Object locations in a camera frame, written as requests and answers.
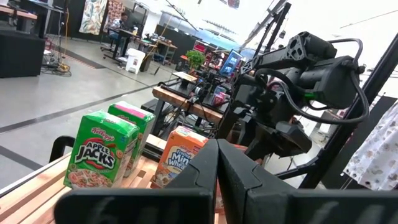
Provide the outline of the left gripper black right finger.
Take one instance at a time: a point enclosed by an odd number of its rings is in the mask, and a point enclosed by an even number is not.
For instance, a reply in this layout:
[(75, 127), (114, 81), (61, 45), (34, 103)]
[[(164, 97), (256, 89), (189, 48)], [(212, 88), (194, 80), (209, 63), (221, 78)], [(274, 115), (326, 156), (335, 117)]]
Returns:
[(232, 224), (398, 224), (398, 192), (296, 189), (224, 139), (218, 178)]

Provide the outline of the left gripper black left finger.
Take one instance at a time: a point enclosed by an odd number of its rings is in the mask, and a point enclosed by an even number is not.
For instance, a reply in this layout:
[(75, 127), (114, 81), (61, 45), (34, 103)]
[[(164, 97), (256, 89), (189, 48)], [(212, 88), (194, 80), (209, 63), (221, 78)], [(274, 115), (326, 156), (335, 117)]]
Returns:
[(61, 196), (56, 224), (213, 224), (218, 143), (210, 139), (162, 189), (77, 189)]

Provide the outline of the orange Mini Wheats cereal box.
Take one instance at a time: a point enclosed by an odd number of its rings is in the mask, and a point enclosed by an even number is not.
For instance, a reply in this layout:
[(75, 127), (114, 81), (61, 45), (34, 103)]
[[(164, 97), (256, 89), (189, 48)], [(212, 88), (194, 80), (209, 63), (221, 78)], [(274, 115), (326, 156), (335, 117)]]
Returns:
[(151, 188), (163, 188), (171, 182), (205, 145), (208, 138), (192, 130), (178, 126), (168, 137), (157, 170), (151, 180)]

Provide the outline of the green Apple Jacks cereal box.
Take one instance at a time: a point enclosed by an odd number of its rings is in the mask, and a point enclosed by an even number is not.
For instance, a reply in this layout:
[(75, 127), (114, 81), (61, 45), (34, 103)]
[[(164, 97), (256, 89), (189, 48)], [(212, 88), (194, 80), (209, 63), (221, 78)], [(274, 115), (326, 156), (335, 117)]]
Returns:
[(111, 104), (108, 108), (108, 113), (135, 124), (139, 128), (136, 147), (132, 151), (130, 161), (124, 173), (124, 177), (129, 177), (139, 163), (147, 138), (153, 127), (155, 115), (151, 112), (130, 105), (125, 101)]
[(138, 134), (135, 124), (103, 110), (84, 115), (64, 185), (72, 189), (120, 187)]

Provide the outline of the blue screen monitor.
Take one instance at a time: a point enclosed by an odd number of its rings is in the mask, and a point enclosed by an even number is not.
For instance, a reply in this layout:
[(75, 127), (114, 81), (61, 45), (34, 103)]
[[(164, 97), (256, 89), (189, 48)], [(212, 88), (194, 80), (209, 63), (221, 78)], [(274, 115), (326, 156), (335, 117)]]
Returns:
[(228, 58), (220, 68), (220, 75), (222, 77), (230, 77), (242, 59), (242, 55), (235, 50), (231, 50)]

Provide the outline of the wooden work table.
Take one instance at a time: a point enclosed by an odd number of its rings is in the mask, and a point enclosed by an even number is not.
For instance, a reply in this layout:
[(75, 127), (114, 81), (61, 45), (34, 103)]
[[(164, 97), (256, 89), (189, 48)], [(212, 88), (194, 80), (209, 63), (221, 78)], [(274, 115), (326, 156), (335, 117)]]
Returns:
[(219, 123), (223, 117), (221, 113), (216, 112), (215, 110), (205, 108), (204, 106), (195, 103), (193, 106), (190, 106), (187, 99), (172, 93), (171, 91), (165, 90), (160, 86), (157, 86), (152, 89), (152, 94), (155, 98), (160, 101), (164, 101), (165, 103), (169, 103), (176, 107), (181, 107), (183, 110), (189, 111), (189, 113), (194, 114), (198, 117), (206, 119), (212, 123)]

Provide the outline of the white patterned cloth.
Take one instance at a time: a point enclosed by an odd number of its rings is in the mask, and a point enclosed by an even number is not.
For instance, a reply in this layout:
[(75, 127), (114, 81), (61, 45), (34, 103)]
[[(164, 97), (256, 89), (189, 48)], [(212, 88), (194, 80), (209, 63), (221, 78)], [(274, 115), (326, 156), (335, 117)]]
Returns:
[(398, 100), (383, 114), (343, 172), (370, 190), (398, 190)]

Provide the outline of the leafy green plant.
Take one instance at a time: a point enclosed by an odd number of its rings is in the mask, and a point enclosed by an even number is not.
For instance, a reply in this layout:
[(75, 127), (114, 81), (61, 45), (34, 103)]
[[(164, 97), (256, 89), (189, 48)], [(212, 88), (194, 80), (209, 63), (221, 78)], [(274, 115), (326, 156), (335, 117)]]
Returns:
[(205, 55), (195, 50), (189, 50), (185, 56), (187, 57), (190, 68), (196, 70), (205, 62)]

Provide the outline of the white bin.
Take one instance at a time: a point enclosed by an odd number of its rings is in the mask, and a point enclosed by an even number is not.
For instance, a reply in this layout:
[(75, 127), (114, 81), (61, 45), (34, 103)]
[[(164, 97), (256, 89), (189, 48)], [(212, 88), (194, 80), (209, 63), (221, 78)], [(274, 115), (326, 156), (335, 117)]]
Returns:
[(125, 70), (127, 72), (132, 72), (138, 74), (139, 69), (141, 67), (141, 63), (146, 56), (146, 54), (140, 50), (130, 48), (126, 52), (127, 54), (127, 62)]

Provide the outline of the person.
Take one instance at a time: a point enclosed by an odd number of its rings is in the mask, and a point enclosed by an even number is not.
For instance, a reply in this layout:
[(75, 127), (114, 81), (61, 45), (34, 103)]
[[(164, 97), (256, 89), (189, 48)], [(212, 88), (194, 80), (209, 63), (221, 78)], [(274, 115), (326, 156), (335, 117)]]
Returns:
[(128, 16), (125, 12), (121, 14), (120, 18), (114, 19), (113, 22), (109, 25), (109, 38), (117, 40), (120, 29), (124, 29), (124, 23), (127, 21)]

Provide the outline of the colourful floral cloth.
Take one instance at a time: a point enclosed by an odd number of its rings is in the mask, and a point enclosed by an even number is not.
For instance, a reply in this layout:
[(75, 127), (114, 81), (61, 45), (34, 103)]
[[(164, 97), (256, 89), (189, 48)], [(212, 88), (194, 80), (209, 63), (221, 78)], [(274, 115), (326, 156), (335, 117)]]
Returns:
[(108, 0), (86, 0), (79, 32), (99, 35)]

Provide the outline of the black storage cabinet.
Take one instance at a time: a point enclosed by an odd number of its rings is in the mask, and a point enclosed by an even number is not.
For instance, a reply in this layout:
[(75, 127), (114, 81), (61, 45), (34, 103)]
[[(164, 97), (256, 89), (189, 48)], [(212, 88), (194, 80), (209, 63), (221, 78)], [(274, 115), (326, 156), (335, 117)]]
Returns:
[(40, 75), (45, 40), (16, 30), (0, 30), (0, 78)]

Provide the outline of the black table frame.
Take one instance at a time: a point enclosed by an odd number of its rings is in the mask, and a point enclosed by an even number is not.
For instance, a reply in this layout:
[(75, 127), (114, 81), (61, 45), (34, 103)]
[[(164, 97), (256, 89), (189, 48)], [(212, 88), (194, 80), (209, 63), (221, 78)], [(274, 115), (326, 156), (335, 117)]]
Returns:
[(266, 171), (296, 188), (314, 189), (319, 183), (339, 184), (340, 174), (353, 153), (367, 138), (381, 116), (398, 99), (398, 0), (293, 0), (294, 8), (287, 19), (287, 35), (293, 37), (307, 31), (325, 40), (332, 40), (337, 55), (354, 56), (357, 40), (363, 48), (358, 59), (365, 65), (359, 85), (369, 102), (369, 116), (358, 124), (342, 124), (344, 119), (360, 117), (360, 98), (345, 109), (343, 117), (329, 110), (306, 113), (330, 118), (331, 134), (319, 144), (318, 130), (323, 126), (303, 116), (305, 133), (312, 137), (313, 146), (305, 153), (280, 158), (265, 158)]

